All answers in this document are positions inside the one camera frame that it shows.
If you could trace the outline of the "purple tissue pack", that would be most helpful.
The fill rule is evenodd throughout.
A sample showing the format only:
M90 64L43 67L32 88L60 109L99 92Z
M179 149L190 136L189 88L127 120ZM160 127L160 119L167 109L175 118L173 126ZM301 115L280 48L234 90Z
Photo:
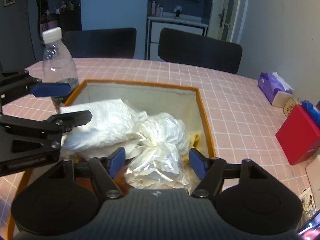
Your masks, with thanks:
M277 72L261 73L258 87L274 107L284 108L294 89Z

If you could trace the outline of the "left black chair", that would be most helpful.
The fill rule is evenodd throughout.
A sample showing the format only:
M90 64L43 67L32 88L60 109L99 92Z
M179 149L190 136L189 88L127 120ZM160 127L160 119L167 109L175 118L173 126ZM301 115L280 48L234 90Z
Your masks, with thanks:
M63 43L73 58L132 59L136 36L135 28L68 31Z

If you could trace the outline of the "clear plastic water bottle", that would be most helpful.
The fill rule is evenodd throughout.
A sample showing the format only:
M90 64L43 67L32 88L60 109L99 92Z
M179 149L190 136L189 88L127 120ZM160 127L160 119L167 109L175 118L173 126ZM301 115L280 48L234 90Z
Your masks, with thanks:
M44 82L67 83L71 87L68 94L51 97L56 111L59 112L60 107L79 85L76 65L69 50L62 42L60 27L44 31L42 37L45 44L42 60Z

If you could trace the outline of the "right black chair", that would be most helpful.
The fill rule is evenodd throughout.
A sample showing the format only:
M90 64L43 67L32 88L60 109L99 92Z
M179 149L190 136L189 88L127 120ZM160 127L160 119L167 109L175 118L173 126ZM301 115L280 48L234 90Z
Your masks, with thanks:
M236 74L242 58L239 44L196 35L183 41L185 47L170 49L166 62L198 66Z

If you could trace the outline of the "black chair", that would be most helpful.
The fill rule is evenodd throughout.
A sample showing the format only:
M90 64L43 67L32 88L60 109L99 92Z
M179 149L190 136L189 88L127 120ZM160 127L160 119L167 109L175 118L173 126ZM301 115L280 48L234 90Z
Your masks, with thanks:
M236 74L242 58L239 44L196 35L183 41L185 47L170 49L166 62L198 66Z
M136 36L135 28L68 31L63 43L73 58L132 59Z

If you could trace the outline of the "white plastic bag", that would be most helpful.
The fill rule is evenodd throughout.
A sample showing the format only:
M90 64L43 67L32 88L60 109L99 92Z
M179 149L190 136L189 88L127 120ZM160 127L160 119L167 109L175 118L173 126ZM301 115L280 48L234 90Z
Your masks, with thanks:
M60 113L90 111L91 120L66 133L62 148L70 152L81 152L127 141L144 112L131 109L121 99L103 100L60 108Z

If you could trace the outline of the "white cabinet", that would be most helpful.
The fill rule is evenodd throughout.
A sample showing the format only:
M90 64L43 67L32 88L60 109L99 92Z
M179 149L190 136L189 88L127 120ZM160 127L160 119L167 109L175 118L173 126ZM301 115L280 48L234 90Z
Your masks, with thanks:
M170 49L185 45L183 41L196 35L206 36L208 24L201 18L183 16L149 16L146 38L146 59L165 61L171 55Z

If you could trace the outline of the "orange rimmed storage box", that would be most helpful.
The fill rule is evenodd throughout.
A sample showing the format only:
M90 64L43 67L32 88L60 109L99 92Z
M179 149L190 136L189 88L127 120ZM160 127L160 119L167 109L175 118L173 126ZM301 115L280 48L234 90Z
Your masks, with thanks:
M66 106L103 100L121 99L131 109L144 112L135 133L124 142L81 152L62 149L64 156L79 154L85 162L92 157L108 157L119 147L125 149L125 165L117 176L123 176L127 165L139 152L138 126L148 116L168 113L184 122L189 133L198 133L197 146L205 156L213 154L213 143L204 106L196 88L134 82L85 81L76 89ZM20 193L11 206L11 214L21 230L35 235L58 236L90 222L103 203L93 177L77 177L73 165L60 165L46 179L38 179Z

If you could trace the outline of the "red box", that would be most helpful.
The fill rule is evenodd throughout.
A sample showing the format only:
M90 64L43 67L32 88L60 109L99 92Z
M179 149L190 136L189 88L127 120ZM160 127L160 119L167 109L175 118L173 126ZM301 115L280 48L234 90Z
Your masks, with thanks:
M302 105L293 110L276 133L287 161L296 165L308 160L319 148L319 127Z

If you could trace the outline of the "white glass-pane door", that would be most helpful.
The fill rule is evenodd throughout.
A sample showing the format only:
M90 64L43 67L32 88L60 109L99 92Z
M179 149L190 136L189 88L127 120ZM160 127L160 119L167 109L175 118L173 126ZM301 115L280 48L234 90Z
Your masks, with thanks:
M240 43L246 16L247 0L217 0L217 38L223 41Z

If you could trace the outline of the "pink checkered tablecloth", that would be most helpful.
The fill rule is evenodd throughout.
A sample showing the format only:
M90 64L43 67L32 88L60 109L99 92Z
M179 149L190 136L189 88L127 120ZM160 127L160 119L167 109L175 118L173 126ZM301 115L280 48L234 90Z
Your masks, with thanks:
M295 193L310 186L307 161L290 165L276 132L285 121L246 77L182 64L128 59L76 59L80 79L150 81L200 89L216 153L236 161L251 157Z

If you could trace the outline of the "yellow cloth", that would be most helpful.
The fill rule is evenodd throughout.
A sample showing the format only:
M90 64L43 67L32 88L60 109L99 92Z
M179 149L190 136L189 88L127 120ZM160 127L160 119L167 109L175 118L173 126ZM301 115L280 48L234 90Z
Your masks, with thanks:
M182 155L182 161L184 164L189 163L189 151L191 148L197 148L200 141L200 135L198 133L189 134L189 146L186 154Z

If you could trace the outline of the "clear plastic wrap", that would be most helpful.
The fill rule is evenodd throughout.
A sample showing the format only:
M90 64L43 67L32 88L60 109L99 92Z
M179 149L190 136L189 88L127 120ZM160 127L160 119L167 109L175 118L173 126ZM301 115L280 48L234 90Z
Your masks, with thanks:
M182 161L189 132L180 119L168 113L148 116L138 126L140 152L127 165L124 178L136 189L185 189L191 193L199 178Z

